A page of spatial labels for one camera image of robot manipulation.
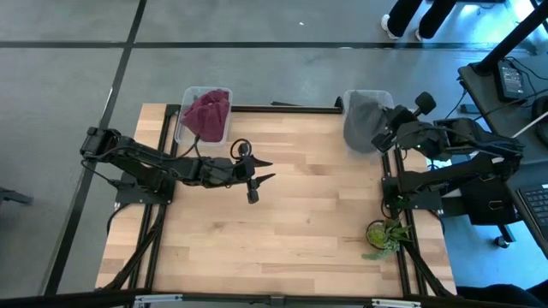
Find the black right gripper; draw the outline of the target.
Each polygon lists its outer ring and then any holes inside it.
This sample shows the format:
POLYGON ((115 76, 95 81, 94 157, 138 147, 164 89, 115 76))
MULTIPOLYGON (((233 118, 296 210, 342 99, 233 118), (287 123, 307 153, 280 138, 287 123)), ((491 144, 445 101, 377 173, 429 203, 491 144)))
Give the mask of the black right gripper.
POLYGON ((430 93, 422 92, 415 99, 415 104, 417 109, 414 111, 402 105, 385 109, 387 123, 372 138, 372 144, 381 152, 397 145, 402 150, 415 149, 431 160, 447 160, 447 128, 419 119, 419 116, 428 115, 437 106, 434 98, 430 93))

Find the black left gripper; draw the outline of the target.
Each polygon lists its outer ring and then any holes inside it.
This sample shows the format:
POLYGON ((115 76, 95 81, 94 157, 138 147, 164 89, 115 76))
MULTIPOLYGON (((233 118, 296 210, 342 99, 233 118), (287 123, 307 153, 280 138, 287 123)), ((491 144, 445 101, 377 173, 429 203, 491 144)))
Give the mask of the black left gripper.
POLYGON ((260 160, 252 155, 250 143, 233 143, 230 150, 236 149, 235 161, 226 157, 200 157, 200 161, 207 167, 209 180, 215 180, 216 185, 231 187, 236 184, 247 186, 247 201, 255 204, 259 201, 258 186, 275 174, 261 175, 253 178, 255 168, 271 166, 271 162, 260 160))

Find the gray baseball cap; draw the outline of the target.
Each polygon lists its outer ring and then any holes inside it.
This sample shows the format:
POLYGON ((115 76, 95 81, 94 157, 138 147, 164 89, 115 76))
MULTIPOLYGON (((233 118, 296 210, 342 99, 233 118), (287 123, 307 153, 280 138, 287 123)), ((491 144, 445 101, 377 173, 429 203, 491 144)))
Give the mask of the gray baseball cap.
POLYGON ((386 127, 385 107, 376 98, 352 91, 345 110, 342 134, 348 148, 361 154, 374 153, 377 148, 372 140, 386 127))

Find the clear plastic bin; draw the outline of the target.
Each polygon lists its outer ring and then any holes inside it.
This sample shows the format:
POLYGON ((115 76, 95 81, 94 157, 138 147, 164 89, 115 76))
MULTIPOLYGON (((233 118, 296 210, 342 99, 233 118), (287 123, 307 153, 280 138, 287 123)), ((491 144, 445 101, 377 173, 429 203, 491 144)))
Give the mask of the clear plastic bin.
MULTIPOLYGON (((385 116, 388 113, 389 109, 392 109, 392 108, 395 107, 395 105, 393 104, 393 101, 392 101, 392 96, 386 91, 380 91, 380 90, 347 90, 342 96, 343 123, 344 123, 345 116, 346 116, 345 107, 348 104, 348 95, 352 91, 362 92, 367 96, 370 96, 372 98, 376 98, 385 107, 385 112, 384 112, 385 116)), ((369 154, 361 154, 359 152, 352 151, 352 150, 350 150, 350 151, 355 155, 369 155, 369 154)))
POLYGON ((227 139, 228 131, 229 131, 229 123, 230 123, 230 113, 231 113, 231 107, 232 107, 232 101, 233 101, 233 92, 226 87, 219 87, 219 86, 190 86, 187 88, 183 94, 181 108, 179 111, 179 116, 176 124, 176 134, 175 134, 175 140, 177 143, 181 145, 191 145, 194 141, 195 134, 193 134, 187 127, 184 127, 182 125, 182 118, 183 113, 190 108, 190 106, 202 95, 206 94, 209 91, 212 90, 225 90, 229 92, 229 112, 226 119, 225 127, 224 127, 224 135, 221 141, 219 142, 205 142, 203 140, 200 140, 200 145, 209 145, 209 146, 216 146, 216 145, 223 145, 224 142, 227 139))

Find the dark gray side table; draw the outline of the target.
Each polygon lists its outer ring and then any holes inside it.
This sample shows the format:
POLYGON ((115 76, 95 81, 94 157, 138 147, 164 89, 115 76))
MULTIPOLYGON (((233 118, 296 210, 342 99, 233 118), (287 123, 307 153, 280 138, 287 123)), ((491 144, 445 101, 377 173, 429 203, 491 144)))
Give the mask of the dark gray side table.
MULTIPOLYGON (((527 68, 532 69, 537 75, 548 78, 548 55, 518 58, 518 61, 519 63, 515 64, 516 67, 526 70, 520 63, 525 64, 527 68)), ((498 99, 493 74, 489 76, 477 75, 470 66, 459 68, 458 73, 465 87, 468 89, 472 100, 484 116, 483 119, 494 133, 512 137, 533 121, 532 107, 522 108, 519 104, 512 104, 501 108, 507 102, 498 99), (489 111, 495 109, 498 110, 487 115, 489 111)), ((548 89, 548 80, 538 79, 530 71, 528 74, 535 91, 532 91, 527 82, 527 77, 524 77, 525 96, 529 96, 536 91, 548 89)), ((522 164, 548 163, 548 146, 544 145, 536 136, 534 127, 528 128, 527 131, 517 136, 517 138, 525 145, 523 159, 521 160, 522 164)))

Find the potted succulent plant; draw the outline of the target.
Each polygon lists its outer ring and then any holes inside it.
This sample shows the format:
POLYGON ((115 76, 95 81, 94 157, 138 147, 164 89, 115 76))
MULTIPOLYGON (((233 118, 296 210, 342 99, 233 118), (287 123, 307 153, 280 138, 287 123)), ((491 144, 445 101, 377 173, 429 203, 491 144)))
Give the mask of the potted succulent plant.
POLYGON ((377 251, 364 253, 361 257, 365 260, 386 259, 399 251, 402 243, 411 242, 409 230, 410 226, 403 226, 400 218, 386 218, 371 222, 367 226, 365 239, 377 251))

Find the person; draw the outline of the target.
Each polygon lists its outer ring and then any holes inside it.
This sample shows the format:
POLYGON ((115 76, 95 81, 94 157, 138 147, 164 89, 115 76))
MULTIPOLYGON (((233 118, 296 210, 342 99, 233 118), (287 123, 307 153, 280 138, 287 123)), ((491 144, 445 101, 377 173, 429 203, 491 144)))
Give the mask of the person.
POLYGON ((487 287, 459 286, 456 291, 464 299, 548 308, 548 279, 527 289, 513 284, 493 284, 487 287))
MULTIPOLYGON (((422 1, 397 0, 390 12, 381 17, 380 26, 390 39, 399 39, 405 33, 422 1)), ((432 0, 432 6, 422 16, 414 31, 415 38, 420 42, 432 39, 456 3, 457 0, 432 0)))

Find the black power adapter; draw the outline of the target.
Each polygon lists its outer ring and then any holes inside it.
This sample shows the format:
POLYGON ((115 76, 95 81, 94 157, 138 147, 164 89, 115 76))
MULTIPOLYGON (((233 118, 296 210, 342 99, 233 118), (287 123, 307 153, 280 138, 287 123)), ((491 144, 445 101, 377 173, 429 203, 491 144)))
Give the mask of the black power adapter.
POLYGON ((494 71, 494 78, 497 96, 501 101, 511 102, 525 97, 523 75, 512 62, 500 61, 494 71))

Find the black stand pole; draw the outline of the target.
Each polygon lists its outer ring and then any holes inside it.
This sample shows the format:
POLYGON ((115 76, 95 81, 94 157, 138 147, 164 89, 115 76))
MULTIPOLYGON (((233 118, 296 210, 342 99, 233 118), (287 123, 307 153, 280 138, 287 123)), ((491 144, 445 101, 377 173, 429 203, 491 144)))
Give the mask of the black stand pole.
POLYGON ((548 0, 544 0, 520 22, 481 62, 471 63, 470 67, 480 76, 487 76, 497 68, 519 43, 527 38, 548 18, 548 0))

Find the black laptop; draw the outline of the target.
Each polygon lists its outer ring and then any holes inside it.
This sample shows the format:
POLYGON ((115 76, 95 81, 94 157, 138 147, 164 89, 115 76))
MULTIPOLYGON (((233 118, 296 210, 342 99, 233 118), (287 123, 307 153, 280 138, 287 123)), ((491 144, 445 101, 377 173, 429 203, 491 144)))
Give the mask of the black laptop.
POLYGON ((548 183, 519 187, 516 194, 520 200, 521 215, 548 259, 548 183))

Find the black tripod leg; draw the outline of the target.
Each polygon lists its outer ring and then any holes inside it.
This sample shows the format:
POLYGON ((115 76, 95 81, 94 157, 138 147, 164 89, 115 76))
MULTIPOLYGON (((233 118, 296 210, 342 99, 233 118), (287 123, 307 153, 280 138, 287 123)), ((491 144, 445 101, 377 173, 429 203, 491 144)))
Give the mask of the black tripod leg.
POLYGON ((13 201, 18 204, 28 205, 33 202, 33 198, 25 194, 19 193, 15 190, 9 190, 7 188, 0 187, 0 205, 4 201, 13 201))

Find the black aluminium table frame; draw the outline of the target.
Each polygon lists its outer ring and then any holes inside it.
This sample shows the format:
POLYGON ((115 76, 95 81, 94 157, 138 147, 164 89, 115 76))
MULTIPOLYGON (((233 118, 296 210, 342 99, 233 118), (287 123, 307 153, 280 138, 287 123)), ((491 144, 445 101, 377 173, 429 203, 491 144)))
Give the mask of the black aluminium table frame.
POLYGON ((415 152, 356 157, 345 147, 335 108, 237 106, 229 139, 252 141, 275 174, 249 204, 242 186, 177 185, 158 221, 157 205, 131 204, 112 222, 96 283, 103 287, 129 260, 151 226, 158 240, 126 282, 183 301, 228 301, 284 308, 295 304, 371 305, 433 295, 406 252, 385 260, 366 227, 382 217, 381 180, 422 171, 415 152))

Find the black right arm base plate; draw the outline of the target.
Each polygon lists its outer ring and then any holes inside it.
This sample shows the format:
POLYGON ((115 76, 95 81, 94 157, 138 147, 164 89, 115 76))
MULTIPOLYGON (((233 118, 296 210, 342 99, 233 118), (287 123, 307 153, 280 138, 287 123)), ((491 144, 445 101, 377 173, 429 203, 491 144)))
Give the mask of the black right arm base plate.
POLYGON ((443 208, 439 191, 401 192, 396 177, 381 180, 384 203, 395 210, 441 210, 443 208))

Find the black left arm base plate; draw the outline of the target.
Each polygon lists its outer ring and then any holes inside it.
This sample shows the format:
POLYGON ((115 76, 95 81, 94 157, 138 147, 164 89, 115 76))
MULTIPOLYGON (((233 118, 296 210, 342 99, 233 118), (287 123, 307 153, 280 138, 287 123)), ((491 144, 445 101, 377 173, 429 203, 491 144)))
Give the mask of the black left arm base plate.
POLYGON ((132 175, 123 172, 117 187, 116 203, 120 204, 170 204, 173 200, 176 182, 162 180, 159 188, 150 188, 138 183, 132 175))

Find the silver metal bracket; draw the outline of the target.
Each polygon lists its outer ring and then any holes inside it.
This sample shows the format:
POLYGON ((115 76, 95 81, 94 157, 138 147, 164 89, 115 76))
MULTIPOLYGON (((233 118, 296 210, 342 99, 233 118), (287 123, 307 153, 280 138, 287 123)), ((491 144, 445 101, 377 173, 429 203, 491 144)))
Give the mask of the silver metal bracket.
POLYGON ((420 302, 400 299, 372 299, 372 308, 421 308, 420 302))
POLYGON ((172 303, 183 301, 183 295, 181 293, 161 293, 161 294, 147 294, 139 295, 134 298, 135 308, 151 308, 153 304, 158 303, 172 303))

